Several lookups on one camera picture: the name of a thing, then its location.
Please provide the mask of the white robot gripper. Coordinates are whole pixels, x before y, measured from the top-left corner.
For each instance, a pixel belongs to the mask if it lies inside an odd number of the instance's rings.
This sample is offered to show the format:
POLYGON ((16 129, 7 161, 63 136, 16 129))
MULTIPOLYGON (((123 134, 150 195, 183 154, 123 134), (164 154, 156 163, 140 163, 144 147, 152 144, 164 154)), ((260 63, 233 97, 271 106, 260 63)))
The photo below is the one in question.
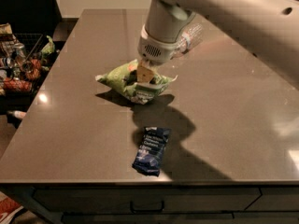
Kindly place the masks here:
POLYGON ((151 0, 137 48, 141 58, 145 59, 137 66, 138 82, 150 82, 154 78, 150 62, 166 63, 172 58, 184 28, 194 17, 189 10, 162 0, 151 0))

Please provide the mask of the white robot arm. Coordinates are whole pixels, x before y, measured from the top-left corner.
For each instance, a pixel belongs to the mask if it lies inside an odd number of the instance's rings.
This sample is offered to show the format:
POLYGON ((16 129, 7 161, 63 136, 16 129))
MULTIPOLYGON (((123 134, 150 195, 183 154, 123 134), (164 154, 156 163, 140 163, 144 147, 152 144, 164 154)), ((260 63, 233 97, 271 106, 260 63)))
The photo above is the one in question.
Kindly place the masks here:
POLYGON ((197 14, 293 85, 299 83, 296 0, 151 0, 138 44, 140 56, 158 65, 168 62, 197 14))

